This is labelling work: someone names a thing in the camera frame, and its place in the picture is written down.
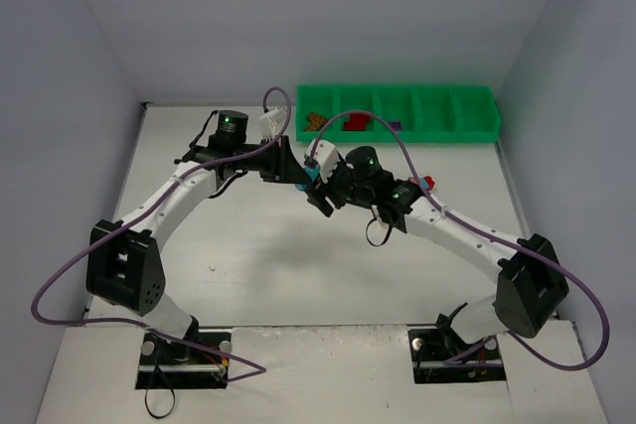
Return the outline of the teal rounded lego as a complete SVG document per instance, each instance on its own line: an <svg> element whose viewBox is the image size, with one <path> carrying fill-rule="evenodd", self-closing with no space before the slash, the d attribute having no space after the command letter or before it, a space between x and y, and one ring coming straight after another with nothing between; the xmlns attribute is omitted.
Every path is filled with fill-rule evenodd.
<svg viewBox="0 0 636 424"><path fill-rule="evenodd" d="M310 190L314 186L315 182L317 181L317 178L320 176L319 166L315 166L315 167L305 166L303 170L304 170L304 176L302 181L295 185L296 189L300 192L306 192Z"/></svg>

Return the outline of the brown lego plate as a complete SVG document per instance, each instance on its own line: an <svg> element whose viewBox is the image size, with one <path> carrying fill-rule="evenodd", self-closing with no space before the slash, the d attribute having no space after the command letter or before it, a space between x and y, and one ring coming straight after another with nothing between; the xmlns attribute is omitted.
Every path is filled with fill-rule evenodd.
<svg viewBox="0 0 636 424"><path fill-rule="evenodd" d="M307 124L304 130L306 132L316 132L321 130L329 121L329 119L321 114L310 112L306 117L306 121Z"/></svg>

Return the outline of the red lego brick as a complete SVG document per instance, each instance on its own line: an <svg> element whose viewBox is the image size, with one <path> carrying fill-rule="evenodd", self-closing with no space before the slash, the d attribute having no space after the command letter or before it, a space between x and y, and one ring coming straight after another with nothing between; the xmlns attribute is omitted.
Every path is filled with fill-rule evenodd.
<svg viewBox="0 0 636 424"><path fill-rule="evenodd" d="M362 133L373 129L374 118L365 113L352 113L344 118L342 130L348 133Z"/></svg>

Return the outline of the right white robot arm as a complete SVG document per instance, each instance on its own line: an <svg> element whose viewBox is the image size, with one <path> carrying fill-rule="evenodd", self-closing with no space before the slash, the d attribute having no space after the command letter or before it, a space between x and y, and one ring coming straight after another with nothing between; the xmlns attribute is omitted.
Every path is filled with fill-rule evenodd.
<svg viewBox="0 0 636 424"><path fill-rule="evenodd" d="M436 326L465 344L511 332L532 339L569 292L549 240L487 230L440 202L424 180L399 180L371 146L341 156L335 145L312 141L304 155L312 179L306 193L324 214L343 206L371 212L387 232L427 239L479 270L493 294L439 315Z"/></svg>

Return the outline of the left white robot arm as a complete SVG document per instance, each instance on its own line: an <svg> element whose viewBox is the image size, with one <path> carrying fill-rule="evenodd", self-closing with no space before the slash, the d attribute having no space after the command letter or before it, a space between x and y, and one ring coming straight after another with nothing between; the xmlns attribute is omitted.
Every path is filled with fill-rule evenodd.
<svg viewBox="0 0 636 424"><path fill-rule="evenodd" d="M263 112L262 139L256 144L246 141L246 114L221 110L212 115L217 128L205 145L193 140L173 174L144 204L118 221L100 221L90 233L88 293L128 310L134 324L176 343L195 342L199 323L165 290L161 252L171 235L239 172L257 172L270 183L309 182L285 134L291 119L287 109Z"/></svg>

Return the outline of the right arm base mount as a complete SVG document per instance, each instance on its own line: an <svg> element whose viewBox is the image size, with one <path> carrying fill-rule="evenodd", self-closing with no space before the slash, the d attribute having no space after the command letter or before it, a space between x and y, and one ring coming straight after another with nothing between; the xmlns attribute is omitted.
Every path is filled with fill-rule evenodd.
<svg viewBox="0 0 636 424"><path fill-rule="evenodd" d="M465 344L439 320L407 330L415 384L476 384L507 379L496 338Z"/></svg>

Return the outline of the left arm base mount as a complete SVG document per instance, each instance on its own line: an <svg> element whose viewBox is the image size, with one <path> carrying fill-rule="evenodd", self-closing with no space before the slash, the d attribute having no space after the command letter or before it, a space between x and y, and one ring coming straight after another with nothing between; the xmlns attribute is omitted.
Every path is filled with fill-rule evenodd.
<svg viewBox="0 0 636 424"><path fill-rule="evenodd" d="M135 388L138 390L226 389L229 362L210 352L169 344L146 333L143 337Z"/></svg>

